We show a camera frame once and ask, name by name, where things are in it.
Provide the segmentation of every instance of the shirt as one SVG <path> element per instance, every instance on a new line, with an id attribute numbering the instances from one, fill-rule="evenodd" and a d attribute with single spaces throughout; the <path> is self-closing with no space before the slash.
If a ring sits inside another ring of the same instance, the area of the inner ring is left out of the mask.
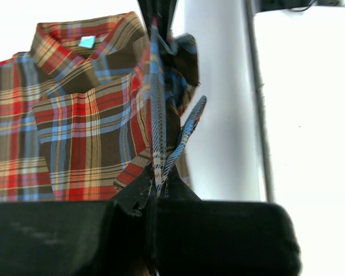
<path id="1" fill-rule="evenodd" d="M 38 24 L 30 51 L 0 63 L 0 201 L 107 199 L 137 176 L 151 154 L 128 112 L 148 45 L 130 12 Z"/>

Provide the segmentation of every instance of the clothing tag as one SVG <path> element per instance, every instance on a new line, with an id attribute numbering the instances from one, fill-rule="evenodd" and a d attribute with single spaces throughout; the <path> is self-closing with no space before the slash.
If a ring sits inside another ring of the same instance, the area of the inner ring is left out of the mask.
<path id="1" fill-rule="evenodd" d="M 78 44 L 78 46 L 91 49 L 95 41 L 96 36 L 83 36 L 80 39 L 80 43 Z"/>

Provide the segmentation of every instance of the shirt collar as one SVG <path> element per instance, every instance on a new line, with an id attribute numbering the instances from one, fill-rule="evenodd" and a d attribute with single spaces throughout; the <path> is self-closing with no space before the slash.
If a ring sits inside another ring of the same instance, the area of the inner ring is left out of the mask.
<path id="1" fill-rule="evenodd" d="M 144 32 L 143 24 L 133 11 L 90 20 L 39 23 L 30 52 L 37 66 L 59 81 L 74 67 L 118 51 L 124 46 L 122 42 L 128 41 L 125 36 L 132 33 L 128 29 Z M 121 33 L 123 39 L 116 39 Z M 88 57 L 79 54 L 78 44 L 83 36 L 96 36 L 95 48 L 83 49 Z"/>

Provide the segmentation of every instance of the plaid fabric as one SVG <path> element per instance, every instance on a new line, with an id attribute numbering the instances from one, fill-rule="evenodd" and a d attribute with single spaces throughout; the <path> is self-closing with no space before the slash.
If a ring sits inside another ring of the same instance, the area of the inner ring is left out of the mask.
<path id="1" fill-rule="evenodd" d="M 177 49 L 195 45 L 189 41 Z M 56 200 L 106 200 L 133 181 L 151 161 L 152 70 L 159 69 L 152 55 L 152 43 L 129 74 L 84 94 L 69 94 L 40 101 L 33 106 L 40 151 L 49 164 Z M 164 71 L 163 102 L 166 104 L 169 151 L 179 142 L 180 115 L 198 85 L 197 53 L 189 53 L 188 63 L 179 64 L 196 74 L 195 86 L 178 70 Z"/>
<path id="2" fill-rule="evenodd" d="M 96 35 L 92 49 L 78 46 L 81 37 L 91 35 Z M 41 133 L 37 133 L 32 108 L 35 105 L 41 108 L 42 101 L 62 105 L 61 97 L 73 95 L 74 101 L 77 100 L 74 102 L 76 108 L 69 109 L 77 112 L 79 118 L 75 120 L 79 121 L 79 127 L 88 129 L 87 133 L 97 131 L 98 127 L 89 119 L 96 120 L 98 113 L 90 113 L 100 107 L 87 105 L 95 103 L 89 98 L 93 92 L 87 91 L 112 81 L 119 82 L 119 87 L 126 85 L 129 73 L 134 70 L 147 45 L 148 36 L 143 25 L 131 12 L 93 20 L 38 24 L 30 52 L 15 54 L 11 59 L 0 62 L 0 201 L 55 198 L 51 186 L 54 178 L 49 174 L 52 165 L 51 162 L 47 164 L 43 157 L 46 145 L 40 149 L 38 135 Z M 118 102 L 121 100 L 115 98 L 111 104 L 117 105 Z M 64 116 L 69 116 L 65 111 L 60 106 L 55 110 L 60 112 L 56 115 L 56 123 L 62 124 L 57 127 L 64 131 L 63 134 L 67 125 L 64 124 Z M 111 146 L 110 141 L 104 143 L 103 148 Z M 83 160 L 82 155 L 89 156 L 86 154 L 89 150 L 97 154 L 89 146 L 80 143 L 79 153 L 73 150 L 68 154 L 72 154 L 72 160 L 78 156 L 79 161 Z M 98 157 L 92 155 L 87 162 L 94 166 L 93 162 Z M 60 168 L 63 159 L 58 160 L 56 166 Z M 84 179 L 89 179 L 88 185 L 92 185 L 94 177 Z M 59 188 L 55 189 L 55 196 L 58 195 L 57 190 Z"/>

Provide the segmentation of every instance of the black cable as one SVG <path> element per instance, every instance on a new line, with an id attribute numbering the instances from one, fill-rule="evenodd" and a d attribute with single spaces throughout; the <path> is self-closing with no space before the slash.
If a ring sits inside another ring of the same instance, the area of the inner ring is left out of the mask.
<path id="1" fill-rule="evenodd" d="M 308 6 L 302 10 L 296 10 L 296 9 L 288 9 L 288 11 L 293 12 L 293 13 L 302 13 L 308 10 L 314 3 L 316 3 L 316 0 L 310 0 Z"/>

